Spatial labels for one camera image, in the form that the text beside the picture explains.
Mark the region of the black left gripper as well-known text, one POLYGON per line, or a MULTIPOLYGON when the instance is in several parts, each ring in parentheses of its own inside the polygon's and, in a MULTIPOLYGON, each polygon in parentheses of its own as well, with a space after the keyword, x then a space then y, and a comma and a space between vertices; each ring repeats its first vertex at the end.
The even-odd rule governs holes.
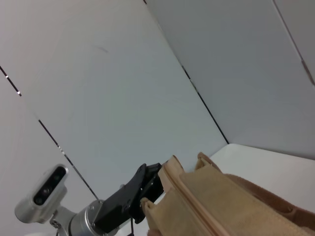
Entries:
POLYGON ((130 218, 133 218, 136 224, 142 222, 145 216, 140 199, 146 198, 154 203, 164 192, 157 175, 161 168, 160 163, 141 165, 124 187, 102 203, 94 221, 95 226, 105 233, 110 233, 130 218), (153 178, 144 186, 146 176, 153 178))

